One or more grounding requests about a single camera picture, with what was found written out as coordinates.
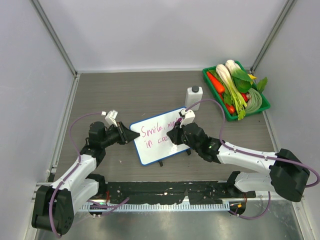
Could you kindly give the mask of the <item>blue framed whiteboard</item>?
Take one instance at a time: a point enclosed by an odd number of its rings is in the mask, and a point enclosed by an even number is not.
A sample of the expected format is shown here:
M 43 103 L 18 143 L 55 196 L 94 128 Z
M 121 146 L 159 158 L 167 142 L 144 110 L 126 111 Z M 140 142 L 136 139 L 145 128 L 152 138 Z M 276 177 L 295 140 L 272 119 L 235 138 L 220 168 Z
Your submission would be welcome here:
M 134 139 L 137 155 L 143 166 L 161 161 L 189 149 L 185 144 L 173 144 L 167 132 L 174 128 L 179 112 L 185 107 L 167 111 L 130 125 L 129 129 L 139 133 Z

